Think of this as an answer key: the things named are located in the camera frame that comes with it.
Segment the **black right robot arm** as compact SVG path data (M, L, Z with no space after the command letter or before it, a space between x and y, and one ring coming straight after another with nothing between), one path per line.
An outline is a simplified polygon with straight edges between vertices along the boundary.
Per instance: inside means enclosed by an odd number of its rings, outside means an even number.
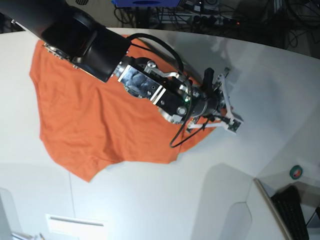
M153 35L123 37L64 0L3 0L0 11L43 40L50 53L76 68L102 82L117 76L130 95L151 101L168 122L181 124L198 117L230 122L221 112L225 91L213 85L213 69L205 70L202 85L192 85L177 52ZM147 57L128 56L138 38L150 39L170 52L177 62L176 71L163 72Z

